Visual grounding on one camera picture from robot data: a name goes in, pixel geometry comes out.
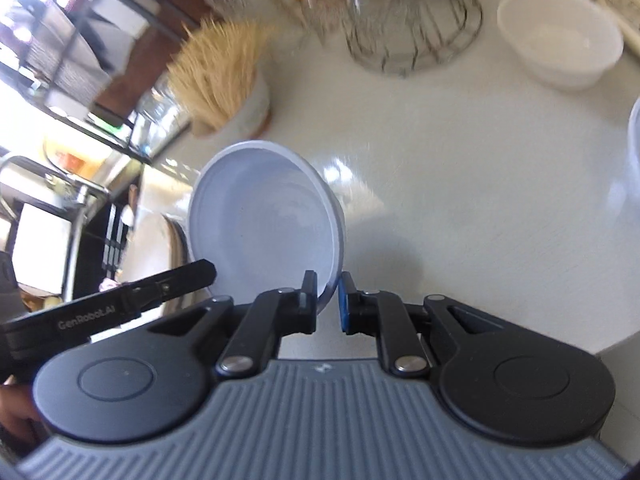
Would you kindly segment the person's right hand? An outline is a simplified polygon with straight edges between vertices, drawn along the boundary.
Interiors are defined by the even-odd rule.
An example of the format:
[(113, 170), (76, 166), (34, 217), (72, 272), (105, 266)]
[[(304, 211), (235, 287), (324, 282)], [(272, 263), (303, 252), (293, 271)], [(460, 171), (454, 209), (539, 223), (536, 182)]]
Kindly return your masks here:
[(34, 422), (40, 421), (32, 398), (32, 386), (5, 382), (1, 385), (1, 426), (14, 438), (36, 444), (38, 434)]

